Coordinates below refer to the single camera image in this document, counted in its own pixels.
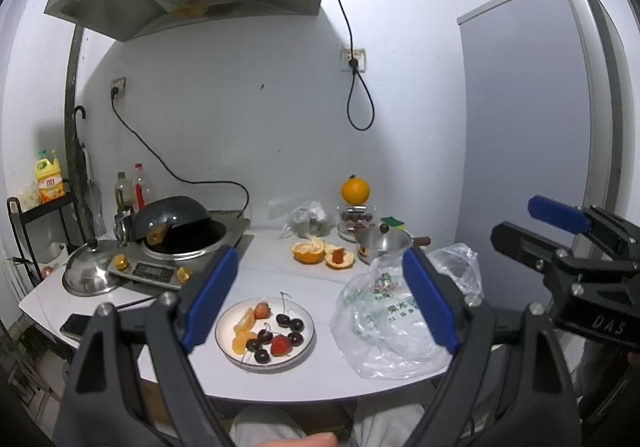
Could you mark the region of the person hand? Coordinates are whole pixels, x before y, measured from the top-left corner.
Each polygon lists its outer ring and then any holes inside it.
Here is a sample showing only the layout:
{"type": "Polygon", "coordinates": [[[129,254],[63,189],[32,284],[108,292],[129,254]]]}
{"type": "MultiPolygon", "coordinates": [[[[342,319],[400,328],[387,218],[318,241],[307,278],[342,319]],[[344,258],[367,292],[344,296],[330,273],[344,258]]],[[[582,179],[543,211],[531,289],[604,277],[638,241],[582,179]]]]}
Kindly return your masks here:
{"type": "Polygon", "coordinates": [[[304,438],[281,438],[264,441],[255,447],[337,447],[338,440],[333,433],[320,433],[304,438]]]}

